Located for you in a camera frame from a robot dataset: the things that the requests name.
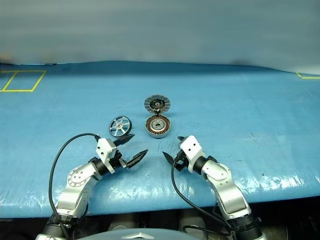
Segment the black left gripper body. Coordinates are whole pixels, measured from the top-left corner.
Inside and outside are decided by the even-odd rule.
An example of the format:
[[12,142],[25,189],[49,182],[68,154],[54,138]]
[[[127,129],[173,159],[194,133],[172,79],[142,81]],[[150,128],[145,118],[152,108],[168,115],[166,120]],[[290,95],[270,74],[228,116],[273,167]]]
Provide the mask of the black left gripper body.
[[123,159],[121,152],[117,148],[109,156],[109,165],[111,173],[114,173],[116,168],[122,167],[125,169],[128,167],[128,163]]

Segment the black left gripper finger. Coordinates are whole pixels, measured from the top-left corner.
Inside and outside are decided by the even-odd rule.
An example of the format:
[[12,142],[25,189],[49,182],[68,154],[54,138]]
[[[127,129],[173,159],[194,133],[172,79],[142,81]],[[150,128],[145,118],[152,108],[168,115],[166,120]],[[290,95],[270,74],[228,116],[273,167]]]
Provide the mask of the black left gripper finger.
[[130,141],[134,136],[135,136],[135,134],[124,135],[124,136],[121,136],[118,139],[116,139],[113,143],[116,147],[118,147],[118,146],[124,145],[125,143]]
[[132,157],[132,160],[130,160],[126,163],[126,167],[130,169],[133,166],[135,166],[137,163],[139,163],[144,158],[144,156],[147,154],[147,152],[148,152],[148,149],[145,149],[143,151],[140,151],[136,155],[134,155]]

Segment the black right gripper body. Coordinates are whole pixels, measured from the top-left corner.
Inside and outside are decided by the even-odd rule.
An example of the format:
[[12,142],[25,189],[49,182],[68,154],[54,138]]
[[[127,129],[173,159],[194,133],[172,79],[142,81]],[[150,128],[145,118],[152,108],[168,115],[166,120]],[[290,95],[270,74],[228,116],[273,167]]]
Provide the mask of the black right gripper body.
[[188,159],[186,157],[186,154],[183,150],[180,150],[176,156],[173,159],[173,167],[177,170],[177,171],[181,171],[183,168],[188,166]]

